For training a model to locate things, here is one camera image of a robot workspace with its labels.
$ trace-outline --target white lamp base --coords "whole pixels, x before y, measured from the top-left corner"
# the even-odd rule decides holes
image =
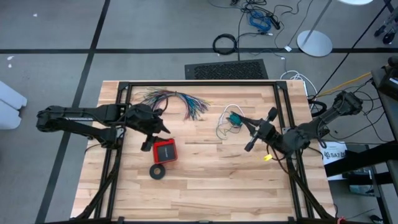
[[[309,30],[306,30],[298,35],[298,47],[300,47],[304,53],[314,57],[324,57],[330,54],[333,49],[333,44],[327,35],[319,31],[314,30],[308,38],[307,43],[303,44],[309,32]]]

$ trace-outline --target colorful wires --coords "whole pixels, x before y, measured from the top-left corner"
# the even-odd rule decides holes
[[[205,100],[201,100],[184,93],[179,93],[177,91],[168,91],[165,89],[155,89],[154,91],[146,94],[142,103],[151,106],[152,110],[156,110],[159,108],[161,102],[172,96],[179,97],[185,103],[187,111],[185,113],[184,119],[189,119],[191,117],[192,120],[197,120],[200,116],[200,113],[206,112],[208,110],[208,106],[210,106],[210,104]]]

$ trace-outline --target yellow cable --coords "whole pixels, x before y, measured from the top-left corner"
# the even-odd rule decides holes
[[[345,86],[345,85],[348,85],[348,84],[353,83],[353,82],[356,82],[356,81],[358,81],[358,80],[360,80],[360,79],[362,79],[362,78],[365,78],[366,76],[369,76],[370,74],[371,74],[370,72],[365,73],[365,74],[361,75],[361,76],[358,77],[358,78],[354,78],[353,80],[344,82],[344,83],[342,83],[342,84],[340,84],[340,85],[338,85],[338,86],[336,86],[336,87],[331,88],[330,90],[324,91],[323,93],[319,94],[319,95],[317,96],[317,98],[318,98],[318,97],[321,97],[321,96],[325,96],[325,95],[327,95],[328,93],[333,92],[333,91],[335,91],[335,90],[337,90],[337,89],[339,89],[339,88],[341,88],[341,87],[343,87],[343,86]]]

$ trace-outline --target red device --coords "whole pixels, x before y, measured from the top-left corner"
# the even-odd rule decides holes
[[[154,143],[155,164],[177,160],[177,150],[174,139]]]

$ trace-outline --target small yellow object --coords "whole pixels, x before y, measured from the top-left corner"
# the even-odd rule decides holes
[[[264,161],[268,161],[270,159],[272,159],[272,155],[271,154],[268,154],[268,155],[264,156]]]

